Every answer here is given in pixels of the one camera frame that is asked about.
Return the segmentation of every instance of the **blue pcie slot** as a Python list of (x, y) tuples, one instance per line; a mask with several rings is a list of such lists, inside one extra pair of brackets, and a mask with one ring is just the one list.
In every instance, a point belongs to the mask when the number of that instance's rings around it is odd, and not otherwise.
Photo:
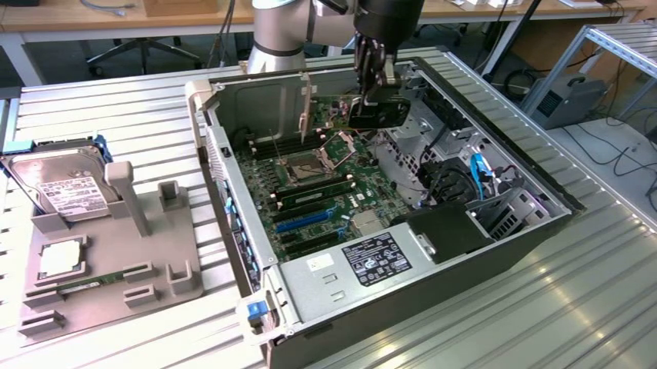
[(331, 209), (326, 209), (322, 213), (310, 215), (304, 218), (300, 218), (295, 221), (288, 221), (287, 223), (279, 224), (276, 226), (276, 233), (287, 232), (291, 231), (296, 228), (301, 228), (307, 225), (319, 223), (324, 220), (327, 220), (330, 217), (332, 217), (332, 213), (335, 211), (336, 207), (332, 207)]

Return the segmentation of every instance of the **chair wheel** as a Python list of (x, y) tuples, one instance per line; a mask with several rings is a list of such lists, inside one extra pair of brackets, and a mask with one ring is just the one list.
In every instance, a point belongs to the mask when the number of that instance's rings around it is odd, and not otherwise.
[(89, 67), (89, 73), (93, 77), (100, 77), (103, 75), (103, 68), (99, 66)]

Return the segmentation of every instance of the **hard drive label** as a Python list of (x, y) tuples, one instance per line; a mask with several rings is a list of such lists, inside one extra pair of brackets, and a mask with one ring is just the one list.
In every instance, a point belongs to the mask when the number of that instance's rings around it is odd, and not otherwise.
[(107, 202), (93, 177), (40, 183), (38, 190), (61, 216), (107, 209)]
[(342, 248), (358, 281), (366, 287), (412, 268), (390, 233)]

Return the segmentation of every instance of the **metal slotted surface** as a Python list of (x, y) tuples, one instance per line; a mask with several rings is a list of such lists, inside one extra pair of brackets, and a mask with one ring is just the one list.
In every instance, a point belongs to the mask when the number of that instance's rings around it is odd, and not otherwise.
[[(631, 206), (602, 190), (558, 144), (451, 55), (422, 56), (507, 136), (587, 207), (586, 214), (512, 269), (312, 367), (649, 367), (657, 364), (657, 242)], [(310, 61), (319, 66), (350, 57)], [(197, 72), (26, 88), (17, 136), (52, 138), (97, 129), (117, 160), (135, 165), (136, 190), (177, 179), (191, 187), (203, 284), (195, 301), (107, 324), (22, 351), (16, 349), (26, 244), (26, 198), (8, 184), (0, 215), (0, 362), (6, 367), (263, 367), (243, 344), (233, 306), (237, 288), (207, 190), (193, 160), (183, 83), (237, 74)]]
[(657, 78), (657, 26), (646, 23), (591, 25), (586, 38)]

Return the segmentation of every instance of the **warning label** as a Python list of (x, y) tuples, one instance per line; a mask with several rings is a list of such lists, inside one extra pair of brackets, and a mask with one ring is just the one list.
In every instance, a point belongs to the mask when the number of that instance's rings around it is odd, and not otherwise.
[(62, 216), (107, 209), (107, 202), (93, 177), (40, 183), (38, 190)]
[(366, 287), (412, 268), (390, 233), (342, 249), (358, 281)]

